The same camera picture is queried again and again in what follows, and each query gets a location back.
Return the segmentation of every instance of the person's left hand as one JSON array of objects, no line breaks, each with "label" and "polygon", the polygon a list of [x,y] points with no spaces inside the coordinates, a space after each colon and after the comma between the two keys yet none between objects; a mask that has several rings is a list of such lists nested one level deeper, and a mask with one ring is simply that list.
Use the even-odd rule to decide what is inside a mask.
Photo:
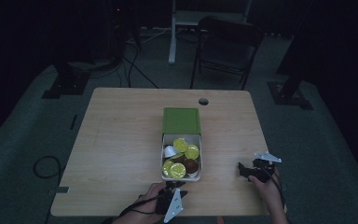
[{"label": "person's left hand", "polygon": [[[138,203],[143,200],[148,200],[158,196],[158,192],[165,188],[165,183],[154,183],[150,186],[146,194],[139,197],[134,203]],[[145,203],[132,209],[129,213],[120,217],[114,224],[119,223],[131,223],[131,224],[152,224],[156,223],[163,218],[163,215],[156,214],[157,200],[153,200],[149,203]]]}]

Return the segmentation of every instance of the chair backrest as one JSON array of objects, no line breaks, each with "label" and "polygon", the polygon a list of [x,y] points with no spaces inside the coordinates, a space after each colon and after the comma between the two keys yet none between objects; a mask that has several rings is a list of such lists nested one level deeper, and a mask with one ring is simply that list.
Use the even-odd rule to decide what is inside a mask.
[{"label": "chair backrest", "polygon": [[202,18],[198,24],[198,31],[208,31],[229,42],[241,42],[258,48],[264,37],[264,32],[255,25],[241,21],[229,21],[215,16]]}]

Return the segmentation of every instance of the table hole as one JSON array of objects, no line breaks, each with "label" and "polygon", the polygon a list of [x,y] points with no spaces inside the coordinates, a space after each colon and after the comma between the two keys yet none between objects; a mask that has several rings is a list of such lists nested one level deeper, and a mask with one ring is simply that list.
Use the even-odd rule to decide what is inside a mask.
[{"label": "table hole", "polygon": [[199,104],[200,105],[207,105],[207,104],[209,104],[209,101],[208,101],[208,99],[200,98],[199,99]]}]

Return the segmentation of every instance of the yellow round object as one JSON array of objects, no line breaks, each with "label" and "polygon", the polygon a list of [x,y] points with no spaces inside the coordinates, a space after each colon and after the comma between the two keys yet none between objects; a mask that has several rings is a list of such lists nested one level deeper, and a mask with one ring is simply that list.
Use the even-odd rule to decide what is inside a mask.
[{"label": "yellow round object", "polygon": [[174,179],[182,179],[186,175],[186,168],[182,163],[175,163],[170,169],[171,176]]},{"label": "yellow round object", "polygon": [[185,152],[186,158],[192,159],[192,160],[195,160],[196,158],[198,158],[199,155],[200,155],[200,150],[195,145],[188,146],[187,151]]},{"label": "yellow round object", "polygon": [[167,177],[171,176],[171,167],[173,166],[174,162],[171,160],[166,160],[164,164],[162,165],[162,173]]},{"label": "yellow round object", "polygon": [[173,141],[173,146],[178,150],[179,152],[186,152],[188,145],[185,139],[183,138],[177,138]]}]

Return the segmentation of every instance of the chair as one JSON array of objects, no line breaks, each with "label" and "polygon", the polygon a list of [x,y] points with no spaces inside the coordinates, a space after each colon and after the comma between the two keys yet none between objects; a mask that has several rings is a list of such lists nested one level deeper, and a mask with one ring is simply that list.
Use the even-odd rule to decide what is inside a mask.
[{"label": "chair", "polygon": [[255,25],[228,21],[214,16],[204,17],[197,26],[198,46],[190,89],[193,89],[197,65],[240,75],[245,88],[255,54],[264,32]]}]

